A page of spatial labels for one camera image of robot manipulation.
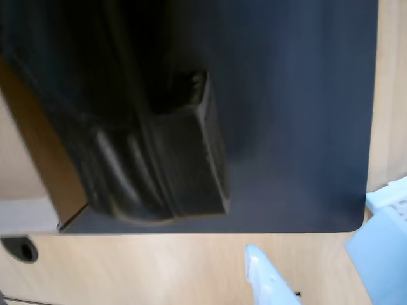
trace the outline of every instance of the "dark gray mat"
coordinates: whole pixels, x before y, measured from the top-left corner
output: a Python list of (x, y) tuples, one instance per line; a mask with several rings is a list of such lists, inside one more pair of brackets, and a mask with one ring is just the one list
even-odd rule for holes
[(139, 227), (85, 210), (66, 232), (357, 229), (368, 174), (377, 0), (182, 0), (179, 10), (179, 56), (201, 63), (214, 83), (230, 214)]

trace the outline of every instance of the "light wood surface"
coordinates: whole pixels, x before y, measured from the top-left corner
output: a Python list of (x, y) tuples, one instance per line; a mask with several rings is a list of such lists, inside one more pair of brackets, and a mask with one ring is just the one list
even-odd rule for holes
[[(407, 1), (380, 0), (368, 189), (407, 175)], [(370, 304), (343, 247), (352, 233), (35, 236), (26, 265), (0, 250), (7, 295), (65, 305), (253, 304), (244, 246), (261, 247), (301, 301)]]
[(45, 196), (46, 191), (0, 94), (0, 204), (2, 200)]
[(350, 234), (58, 236), (39, 259), (4, 252), (4, 294), (55, 304), (253, 304), (244, 249), (261, 247), (303, 304), (369, 304), (343, 247)]

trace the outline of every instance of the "brown cardboard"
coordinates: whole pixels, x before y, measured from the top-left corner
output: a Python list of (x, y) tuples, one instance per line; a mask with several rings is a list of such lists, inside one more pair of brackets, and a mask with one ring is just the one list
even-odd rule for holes
[[(65, 223), (86, 203), (78, 174), (35, 96), (1, 58), (0, 89), (32, 160), (24, 153), (15, 131), (13, 133), (11, 118), (0, 116), (0, 128), (3, 125), (6, 128), (6, 135), (0, 133), (3, 141), (0, 157), (7, 157), (0, 161), (3, 166), (0, 168), (9, 172), (0, 174), (0, 184), (5, 181), (4, 187), (0, 187), (0, 197), (43, 196), (45, 190), (36, 178), (35, 168), (61, 223)], [(5, 190), (14, 183), (17, 184), (11, 191)]]

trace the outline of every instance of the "wooden table surface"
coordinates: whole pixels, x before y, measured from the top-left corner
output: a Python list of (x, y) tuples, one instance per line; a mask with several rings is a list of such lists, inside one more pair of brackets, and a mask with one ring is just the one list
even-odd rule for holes
[[(407, 1), (380, 0), (368, 190), (407, 175)], [(303, 304), (370, 304), (352, 233), (33, 236), (35, 264), (0, 249), (5, 295), (64, 305), (253, 304), (244, 247), (261, 247)]]

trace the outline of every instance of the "white object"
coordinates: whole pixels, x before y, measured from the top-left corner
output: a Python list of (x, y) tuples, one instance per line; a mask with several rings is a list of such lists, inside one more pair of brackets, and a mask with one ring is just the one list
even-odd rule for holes
[(388, 205), (397, 209), (407, 206), (407, 177), (391, 181), (387, 186), (366, 194), (366, 205), (373, 214)]
[(255, 305), (300, 305), (267, 256), (255, 245), (245, 251), (246, 280), (253, 286)]

